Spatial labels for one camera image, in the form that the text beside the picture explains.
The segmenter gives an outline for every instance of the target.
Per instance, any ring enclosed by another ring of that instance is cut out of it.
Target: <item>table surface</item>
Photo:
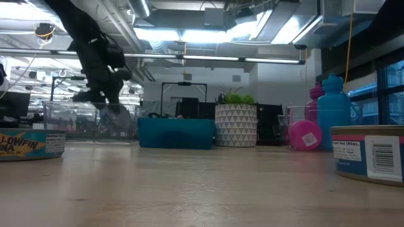
[[[69,143],[0,163],[0,226],[404,226],[404,189],[335,174],[331,153]]]

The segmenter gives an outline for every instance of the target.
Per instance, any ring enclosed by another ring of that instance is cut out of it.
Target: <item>tuna can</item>
[[[404,187],[404,126],[332,127],[331,133],[337,174]]]
[[[65,142],[65,131],[0,129],[0,161],[58,158]]]

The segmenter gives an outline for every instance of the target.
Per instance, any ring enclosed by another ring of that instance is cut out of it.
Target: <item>blue water bottle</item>
[[[318,124],[323,131],[320,148],[325,151],[333,150],[330,127],[351,124],[349,97],[343,92],[343,78],[330,74],[323,81],[325,95],[318,99]]]

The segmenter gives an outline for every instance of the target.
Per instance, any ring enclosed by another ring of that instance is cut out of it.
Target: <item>white planter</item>
[[[216,145],[254,147],[257,143],[257,106],[223,104],[216,106]]]

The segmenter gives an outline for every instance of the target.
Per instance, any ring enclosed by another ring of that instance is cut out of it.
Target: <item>bottle cap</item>
[[[343,78],[331,73],[328,79],[323,80],[323,91],[342,90]]]
[[[316,86],[310,89],[310,98],[316,99],[324,95],[323,87],[321,87],[320,82],[316,83]]]

